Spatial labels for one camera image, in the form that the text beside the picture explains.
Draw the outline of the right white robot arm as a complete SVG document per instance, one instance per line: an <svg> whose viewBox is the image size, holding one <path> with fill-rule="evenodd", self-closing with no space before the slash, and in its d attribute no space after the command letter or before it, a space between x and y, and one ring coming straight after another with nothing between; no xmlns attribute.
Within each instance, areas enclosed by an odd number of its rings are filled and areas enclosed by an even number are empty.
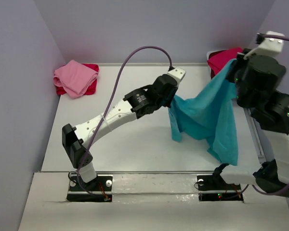
<svg viewBox="0 0 289 231"><path fill-rule="evenodd" d="M272 52L244 49L231 64L226 79L236 86L238 106L251 109L251 117L265 132L274 159L249 173L221 164L213 177L224 184L249 184L263 195L289 198L289 95L277 91L286 73Z"/></svg>

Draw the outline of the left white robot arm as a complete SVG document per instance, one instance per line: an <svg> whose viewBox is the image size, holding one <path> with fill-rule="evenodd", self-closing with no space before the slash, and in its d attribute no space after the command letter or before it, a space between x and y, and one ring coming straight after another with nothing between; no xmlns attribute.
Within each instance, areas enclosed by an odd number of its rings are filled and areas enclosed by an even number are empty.
<svg viewBox="0 0 289 231"><path fill-rule="evenodd" d="M181 77L163 74L152 85L125 95L116 105L109 106L106 113L76 126L63 126L62 145L75 169L77 183L83 190L87 191L95 185L98 177L90 147L118 127L152 114L161 107L170 107L181 81Z"/></svg>

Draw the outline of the turquoise t shirt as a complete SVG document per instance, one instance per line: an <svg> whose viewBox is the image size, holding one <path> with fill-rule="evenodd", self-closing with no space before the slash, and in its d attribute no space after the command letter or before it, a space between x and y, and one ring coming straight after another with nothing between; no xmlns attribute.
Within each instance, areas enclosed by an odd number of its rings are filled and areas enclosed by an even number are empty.
<svg viewBox="0 0 289 231"><path fill-rule="evenodd" d="M234 83L226 80L235 59L194 98L174 96L169 109L171 138L181 142L182 133L195 140L206 140L210 153L220 163L237 165L238 143L232 100L236 98Z"/></svg>

